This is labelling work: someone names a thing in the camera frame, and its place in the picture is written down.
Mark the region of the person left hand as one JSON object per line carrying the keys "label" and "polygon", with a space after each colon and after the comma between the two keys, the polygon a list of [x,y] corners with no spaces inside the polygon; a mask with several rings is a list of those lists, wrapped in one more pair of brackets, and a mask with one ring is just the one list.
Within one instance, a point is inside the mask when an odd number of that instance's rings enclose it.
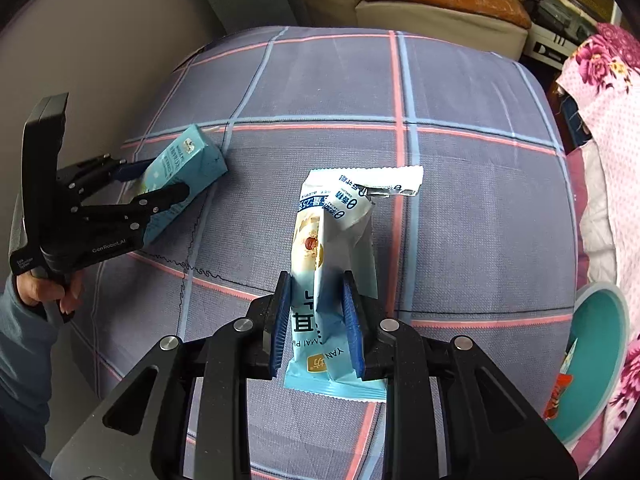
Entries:
{"label": "person left hand", "polygon": [[70,314],[81,304],[83,280],[84,272],[77,271],[70,278],[70,284],[65,287],[46,278],[35,278],[32,274],[25,273],[15,279],[15,285],[18,296],[26,306],[57,302],[62,313]]}

